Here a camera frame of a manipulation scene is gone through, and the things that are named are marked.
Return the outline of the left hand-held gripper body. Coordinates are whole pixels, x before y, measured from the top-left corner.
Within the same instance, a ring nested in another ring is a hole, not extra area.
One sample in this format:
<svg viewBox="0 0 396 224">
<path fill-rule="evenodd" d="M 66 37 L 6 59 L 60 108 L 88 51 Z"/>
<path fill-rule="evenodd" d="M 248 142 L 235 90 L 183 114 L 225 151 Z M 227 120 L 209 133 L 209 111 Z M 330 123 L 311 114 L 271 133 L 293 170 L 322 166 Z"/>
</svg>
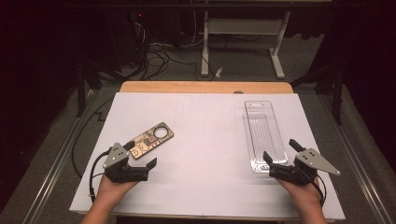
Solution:
<svg viewBox="0 0 396 224">
<path fill-rule="evenodd" d="M 103 165 L 105 175 L 114 183 L 147 181 L 149 170 L 147 167 L 132 167 L 129 165 L 130 150 L 115 143 Z"/>
</svg>

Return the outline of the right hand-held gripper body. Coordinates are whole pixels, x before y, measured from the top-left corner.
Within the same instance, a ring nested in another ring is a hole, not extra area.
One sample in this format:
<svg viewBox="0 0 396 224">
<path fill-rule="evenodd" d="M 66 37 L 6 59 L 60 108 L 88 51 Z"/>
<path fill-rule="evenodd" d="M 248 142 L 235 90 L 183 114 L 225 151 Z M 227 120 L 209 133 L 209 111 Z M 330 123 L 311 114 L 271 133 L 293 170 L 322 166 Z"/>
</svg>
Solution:
<svg viewBox="0 0 396 224">
<path fill-rule="evenodd" d="M 293 165 L 270 163 L 271 177 L 297 186 L 305 186 L 313 182 L 318 175 L 318 171 L 332 175 L 341 174 L 337 168 L 313 148 L 298 152 L 294 158 Z"/>
</svg>

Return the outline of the mirrored cartoon phone case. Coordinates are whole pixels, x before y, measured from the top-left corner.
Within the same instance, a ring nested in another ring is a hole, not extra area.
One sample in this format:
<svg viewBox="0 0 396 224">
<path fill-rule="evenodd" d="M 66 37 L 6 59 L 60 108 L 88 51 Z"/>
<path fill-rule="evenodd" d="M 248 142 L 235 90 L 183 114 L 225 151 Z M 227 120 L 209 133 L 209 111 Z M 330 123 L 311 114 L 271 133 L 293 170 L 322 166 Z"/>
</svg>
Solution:
<svg viewBox="0 0 396 224">
<path fill-rule="evenodd" d="M 130 149 L 135 160 L 139 160 L 150 151 L 174 137 L 174 132 L 164 122 L 151 127 L 133 139 L 134 146 Z"/>
</svg>

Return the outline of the clear plastic package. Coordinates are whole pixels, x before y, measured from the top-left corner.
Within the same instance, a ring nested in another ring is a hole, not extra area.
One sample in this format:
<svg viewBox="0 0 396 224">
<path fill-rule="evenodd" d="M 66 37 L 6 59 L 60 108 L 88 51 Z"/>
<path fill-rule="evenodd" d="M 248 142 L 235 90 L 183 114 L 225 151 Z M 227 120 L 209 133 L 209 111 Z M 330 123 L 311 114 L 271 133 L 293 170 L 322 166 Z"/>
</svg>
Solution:
<svg viewBox="0 0 396 224">
<path fill-rule="evenodd" d="M 253 173 L 267 174 L 269 172 L 269 165 L 263 158 L 264 152 L 272 158 L 275 164 L 288 162 L 276 115 L 269 101 L 246 101 L 243 121 Z"/>
</svg>

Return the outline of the person's left hand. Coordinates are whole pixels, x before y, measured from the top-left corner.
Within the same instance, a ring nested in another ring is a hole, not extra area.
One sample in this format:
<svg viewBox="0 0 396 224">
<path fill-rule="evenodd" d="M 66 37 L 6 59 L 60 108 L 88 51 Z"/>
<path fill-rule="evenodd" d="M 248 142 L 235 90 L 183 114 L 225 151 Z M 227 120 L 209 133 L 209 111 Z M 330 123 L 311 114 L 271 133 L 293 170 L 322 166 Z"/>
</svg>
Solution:
<svg viewBox="0 0 396 224">
<path fill-rule="evenodd" d="M 136 185 L 137 182 L 114 183 L 106 175 L 103 175 L 94 201 L 99 204 L 115 206 Z"/>
</svg>

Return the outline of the person's right hand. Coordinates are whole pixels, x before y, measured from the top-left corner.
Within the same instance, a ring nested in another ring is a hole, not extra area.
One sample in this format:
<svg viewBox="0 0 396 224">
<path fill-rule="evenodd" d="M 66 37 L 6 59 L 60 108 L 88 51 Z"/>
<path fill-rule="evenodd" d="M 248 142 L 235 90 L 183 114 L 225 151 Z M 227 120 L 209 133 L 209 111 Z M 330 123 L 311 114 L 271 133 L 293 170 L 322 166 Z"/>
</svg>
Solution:
<svg viewBox="0 0 396 224">
<path fill-rule="evenodd" d="M 321 207 L 320 195 L 314 185 L 297 186 L 281 179 L 277 182 L 287 191 L 299 209 Z"/>
</svg>

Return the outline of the black metal stand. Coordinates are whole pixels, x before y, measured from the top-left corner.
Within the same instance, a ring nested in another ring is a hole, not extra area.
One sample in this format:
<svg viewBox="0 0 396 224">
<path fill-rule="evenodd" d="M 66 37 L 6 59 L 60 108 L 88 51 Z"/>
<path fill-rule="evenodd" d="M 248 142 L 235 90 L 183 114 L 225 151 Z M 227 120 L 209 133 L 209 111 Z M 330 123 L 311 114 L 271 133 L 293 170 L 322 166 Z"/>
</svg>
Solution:
<svg viewBox="0 0 396 224">
<path fill-rule="evenodd" d="M 331 92 L 332 116 L 336 123 L 341 125 L 343 77 L 343 66 L 337 63 L 330 63 L 293 80 L 290 85 L 295 88 L 303 83 L 316 82 L 315 92 L 317 94 L 327 94 Z"/>
<path fill-rule="evenodd" d="M 88 84 L 95 91 L 101 89 L 102 82 L 99 78 L 99 67 L 96 62 L 82 62 L 77 67 L 78 118 L 81 117 L 86 107 L 85 84 Z"/>
</svg>

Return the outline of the power strip with red light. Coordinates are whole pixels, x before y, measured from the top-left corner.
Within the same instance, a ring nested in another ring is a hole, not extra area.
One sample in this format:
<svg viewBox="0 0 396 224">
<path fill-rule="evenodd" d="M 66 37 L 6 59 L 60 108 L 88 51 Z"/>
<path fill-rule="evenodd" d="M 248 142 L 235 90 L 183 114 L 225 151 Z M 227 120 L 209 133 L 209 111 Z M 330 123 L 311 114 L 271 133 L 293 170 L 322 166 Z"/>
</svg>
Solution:
<svg viewBox="0 0 396 224">
<path fill-rule="evenodd" d="M 142 12 L 133 12 L 132 13 L 132 20 L 135 28 L 135 32 L 137 35 L 141 35 L 145 32 L 144 30 L 144 14 Z"/>
</svg>

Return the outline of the white metal stand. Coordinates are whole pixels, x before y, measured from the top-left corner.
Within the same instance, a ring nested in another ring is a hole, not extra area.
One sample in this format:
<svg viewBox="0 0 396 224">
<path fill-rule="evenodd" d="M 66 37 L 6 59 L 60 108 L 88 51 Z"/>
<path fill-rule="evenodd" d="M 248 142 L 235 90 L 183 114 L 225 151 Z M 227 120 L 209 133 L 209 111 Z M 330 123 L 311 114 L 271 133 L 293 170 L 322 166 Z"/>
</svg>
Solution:
<svg viewBox="0 0 396 224">
<path fill-rule="evenodd" d="M 269 48 L 270 58 L 278 79 L 284 79 L 285 74 L 278 57 L 278 52 L 289 23 L 290 12 L 284 13 L 279 20 L 248 20 L 248 19 L 210 19 L 208 13 L 204 16 L 204 39 L 201 63 L 201 76 L 209 75 L 209 47 L 210 35 L 272 35 L 276 37 L 276 44 Z"/>
</svg>

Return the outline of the aluminium floor rail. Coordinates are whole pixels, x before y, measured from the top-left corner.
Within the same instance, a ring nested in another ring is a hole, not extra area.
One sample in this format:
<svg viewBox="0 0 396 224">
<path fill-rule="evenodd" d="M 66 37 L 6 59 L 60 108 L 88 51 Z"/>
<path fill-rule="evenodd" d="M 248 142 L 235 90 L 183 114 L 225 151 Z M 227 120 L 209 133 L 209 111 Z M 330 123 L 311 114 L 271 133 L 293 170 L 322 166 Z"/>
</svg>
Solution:
<svg viewBox="0 0 396 224">
<path fill-rule="evenodd" d="M 327 115 L 332 121 L 332 126 L 335 128 L 339 138 L 343 145 L 343 153 L 346 156 L 346 160 L 360 185 L 361 191 L 364 195 L 366 202 L 369 204 L 371 211 L 373 212 L 375 219 L 378 224 L 396 224 L 393 221 L 390 212 L 385 207 L 385 204 L 380 198 L 379 191 L 376 189 L 373 181 L 368 176 L 364 169 L 365 163 L 361 162 L 358 155 L 355 152 L 355 148 L 347 138 L 347 133 L 344 128 L 337 123 L 332 114 L 332 106 L 329 103 L 328 98 L 325 95 L 319 95 L 318 99 L 324 107 Z"/>
<path fill-rule="evenodd" d="M 97 93 L 89 90 L 88 93 L 83 97 L 86 105 L 79 110 L 73 117 L 72 125 L 66 128 L 67 135 L 62 141 L 62 145 L 55 148 L 56 157 L 51 161 L 50 168 L 47 169 L 46 175 L 40 185 L 40 189 L 35 195 L 27 214 L 25 215 L 22 224 L 36 224 L 39 216 L 41 215 L 45 204 L 47 203 L 56 182 L 64 168 L 67 158 L 71 153 L 71 147 L 77 142 L 78 132 L 82 130 L 82 123 L 87 117 L 87 111 L 92 106 L 92 102 L 95 100 Z"/>
</svg>

